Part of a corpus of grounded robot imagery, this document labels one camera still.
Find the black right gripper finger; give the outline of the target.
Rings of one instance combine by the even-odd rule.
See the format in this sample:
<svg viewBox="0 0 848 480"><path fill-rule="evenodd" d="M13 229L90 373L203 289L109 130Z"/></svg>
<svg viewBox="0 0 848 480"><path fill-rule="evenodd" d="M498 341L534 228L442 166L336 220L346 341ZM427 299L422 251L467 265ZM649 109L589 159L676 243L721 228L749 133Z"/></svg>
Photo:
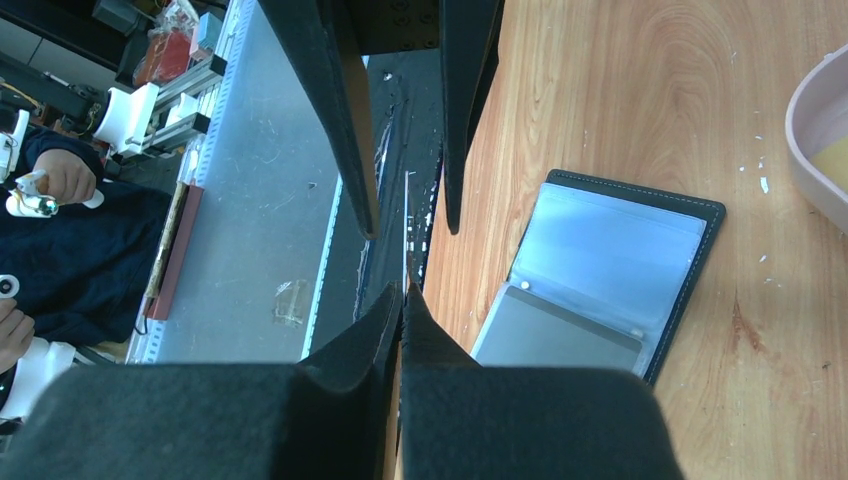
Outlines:
<svg viewBox="0 0 848 480"><path fill-rule="evenodd" d="M403 292L296 363L74 367L1 459L5 479L384 479Z"/></svg>
<svg viewBox="0 0 848 480"><path fill-rule="evenodd" d="M459 233L464 173L499 63L503 0L440 3L443 189L447 225Z"/></svg>
<svg viewBox="0 0 848 480"><path fill-rule="evenodd" d="M431 315L403 310L402 470L408 479L679 479L661 408L631 373L484 367Z"/></svg>
<svg viewBox="0 0 848 480"><path fill-rule="evenodd" d="M260 5L324 128L358 227L373 240L380 226L369 84L347 3Z"/></svg>

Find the black leather card holder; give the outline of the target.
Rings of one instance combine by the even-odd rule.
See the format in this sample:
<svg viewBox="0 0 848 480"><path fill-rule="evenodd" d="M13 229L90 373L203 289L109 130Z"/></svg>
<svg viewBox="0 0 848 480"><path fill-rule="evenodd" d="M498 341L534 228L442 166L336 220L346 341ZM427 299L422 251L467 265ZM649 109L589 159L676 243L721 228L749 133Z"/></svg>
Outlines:
<svg viewBox="0 0 848 480"><path fill-rule="evenodd" d="M641 339L649 363L633 374L654 384L725 215L717 201L553 170L499 291Z"/></svg>

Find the pink oval plastic tray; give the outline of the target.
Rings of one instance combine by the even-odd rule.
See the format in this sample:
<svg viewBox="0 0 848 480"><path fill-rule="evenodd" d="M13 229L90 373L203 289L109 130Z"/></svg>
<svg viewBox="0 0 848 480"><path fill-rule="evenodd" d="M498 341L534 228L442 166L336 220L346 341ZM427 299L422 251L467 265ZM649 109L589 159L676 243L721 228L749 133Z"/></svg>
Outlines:
<svg viewBox="0 0 848 480"><path fill-rule="evenodd" d="M801 195L841 231L847 230L847 190L812 159L847 136L847 47L827 53L793 92L784 119L788 165Z"/></svg>

